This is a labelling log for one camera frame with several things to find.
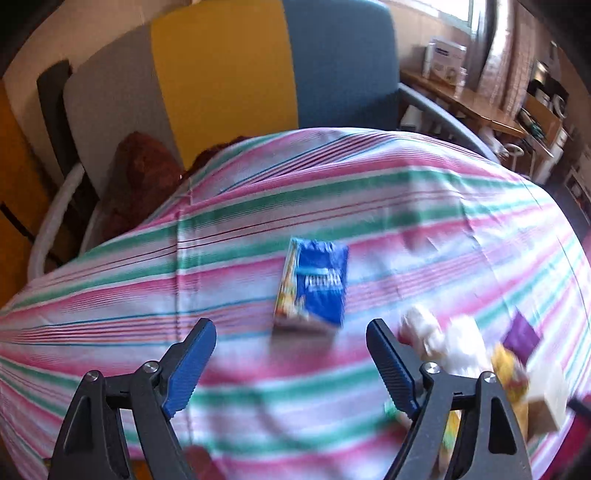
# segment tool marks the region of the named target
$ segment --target blue gripper pad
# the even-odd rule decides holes
[[[172,345],[162,357],[160,392],[162,411],[168,419],[187,406],[215,346],[215,326],[200,319],[184,342]]]
[[[417,395],[423,389],[420,358],[411,347],[399,343],[381,319],[368,325],[365,337],[394,405],[415,420],[422,406]]]

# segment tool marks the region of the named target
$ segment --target blue chair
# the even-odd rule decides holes
[[[396,130],[404,100],[496,161],[457,119],[400,83],[390,10],[372,0],[207,0],[123,35],[71,76],[67,62],[56,64],[37,83],[67,177],[33,246],[29,280],[43,274],[85,174],[99,203],[80,252],[94,246],[113,154],[134,131],[158,138],[189,167],[204,149],[240,135],[308,127]]]

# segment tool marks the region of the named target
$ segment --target pink striped fabric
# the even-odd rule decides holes
[[[292,236],[350,247],[334,337],[272,328]],[[208,317],[216,350],[173,421],[188,452],[205,448],[228,480],[375,480],[404,432],[384,413],[369,321],[396,331],[421,303],[444,324],[473,315],[493,345],[519,309],[544,336],[533,360],[559,362],[582,395],[590,287],[587,258],[550,197],[475,154],[362,129],[254,138],[220,152],[142,226],[35,280],[1,311],[0,432],[23,477],[46,478],[43,459],[86,371],[131,372]],[[138,456],[131,415],[122,417]],[[569,425],[529,446],[535,478]]]

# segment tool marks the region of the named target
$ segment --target blue cereal box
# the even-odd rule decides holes
[[[292,238],[275,304],[280,326],[340,328],[345,313],[349,247]]]

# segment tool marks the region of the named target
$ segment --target white wooden block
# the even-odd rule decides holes
[[[530,387],[526,400],[528,412],[528,437],[557,432],[566,420],[566,403],[569,385],[562,368],[556,363],[536,362],[528,365]]]

